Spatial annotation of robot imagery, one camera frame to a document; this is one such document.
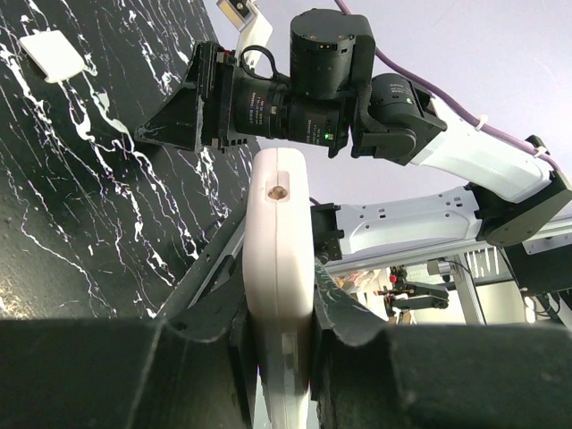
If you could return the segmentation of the white remote control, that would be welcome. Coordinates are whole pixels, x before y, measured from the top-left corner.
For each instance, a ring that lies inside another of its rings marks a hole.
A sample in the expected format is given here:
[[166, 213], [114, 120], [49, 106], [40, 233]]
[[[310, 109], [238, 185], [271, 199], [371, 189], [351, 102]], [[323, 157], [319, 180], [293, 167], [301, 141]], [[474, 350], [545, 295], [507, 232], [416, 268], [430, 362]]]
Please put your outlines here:
[[268, 148], [254, 160], [242, 254], [266, 411], [273, 428], [304, 428], [314, 308], [307, 165], [300, 151]]

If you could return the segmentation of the white battery cover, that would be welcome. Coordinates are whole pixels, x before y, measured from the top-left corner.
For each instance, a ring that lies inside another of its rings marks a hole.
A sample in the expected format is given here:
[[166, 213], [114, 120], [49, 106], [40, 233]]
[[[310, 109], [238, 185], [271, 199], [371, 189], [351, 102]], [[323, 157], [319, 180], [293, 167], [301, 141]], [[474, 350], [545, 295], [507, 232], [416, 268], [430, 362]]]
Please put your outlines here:
[[22, 37], [19, 44], [45, 74], [46, 83], [69, 80], [86, 67], [83, 57], [60, 30]]

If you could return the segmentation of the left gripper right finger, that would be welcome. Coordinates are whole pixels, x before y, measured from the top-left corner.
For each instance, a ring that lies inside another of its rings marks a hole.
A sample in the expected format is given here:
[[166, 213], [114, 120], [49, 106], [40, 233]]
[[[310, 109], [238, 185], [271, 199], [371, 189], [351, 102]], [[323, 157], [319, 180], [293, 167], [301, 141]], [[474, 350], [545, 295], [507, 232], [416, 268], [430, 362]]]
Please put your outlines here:
[[389, 324], [316, 264], [310, 387], [323, 428], [568, 428], [571, 333]]

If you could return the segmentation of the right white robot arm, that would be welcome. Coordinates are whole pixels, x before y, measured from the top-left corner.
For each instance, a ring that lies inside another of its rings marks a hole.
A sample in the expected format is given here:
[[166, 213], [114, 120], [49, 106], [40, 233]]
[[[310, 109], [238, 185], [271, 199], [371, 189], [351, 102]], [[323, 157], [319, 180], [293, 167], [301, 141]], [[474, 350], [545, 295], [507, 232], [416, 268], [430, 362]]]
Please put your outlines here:
[[437, 197], [387, 206], [342, 206], [334, 258], [431, 237], [464, 236], [492, 246], [532, 238], [571, 200], [565, 175], [549, 163], [542, 142], [512, 143], [482, 124], [444, 115], [444, 96], [393, 67], [374, 75], [377, 53], [366, 17], [312, 9], [290, 24], [290, 71], [255, 72], [260, 45], [228, 51], [201, 42], [185, 78], [162, 107], [135, 130], [142, 143], [220, 150], [248, 137], [325, 147], [336, 156], [427, 166], [466, 181]]

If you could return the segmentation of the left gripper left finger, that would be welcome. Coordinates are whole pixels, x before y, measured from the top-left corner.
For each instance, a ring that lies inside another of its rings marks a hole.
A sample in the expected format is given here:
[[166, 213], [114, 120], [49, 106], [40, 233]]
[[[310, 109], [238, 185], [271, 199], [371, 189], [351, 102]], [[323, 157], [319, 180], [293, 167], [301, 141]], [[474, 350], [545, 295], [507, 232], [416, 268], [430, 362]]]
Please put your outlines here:
[[251, 427], [244, 217], [229, 216], [156, 318], [4, 320], [2, 427]]

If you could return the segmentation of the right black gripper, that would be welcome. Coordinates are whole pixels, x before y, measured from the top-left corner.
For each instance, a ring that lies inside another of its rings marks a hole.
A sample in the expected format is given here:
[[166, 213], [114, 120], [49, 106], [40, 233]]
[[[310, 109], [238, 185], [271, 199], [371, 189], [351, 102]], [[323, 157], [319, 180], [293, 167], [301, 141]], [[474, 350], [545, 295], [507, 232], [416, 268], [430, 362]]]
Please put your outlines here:
[[351, 52], [335, 45], [292, 47], [290, 75], [255, 74], [246, 58], [215, 42], [196, 46], [196, 70], [134, 130], [138, 143], [224, 151], [248, 137], [326, 147], [336, 156], [353, 117]]

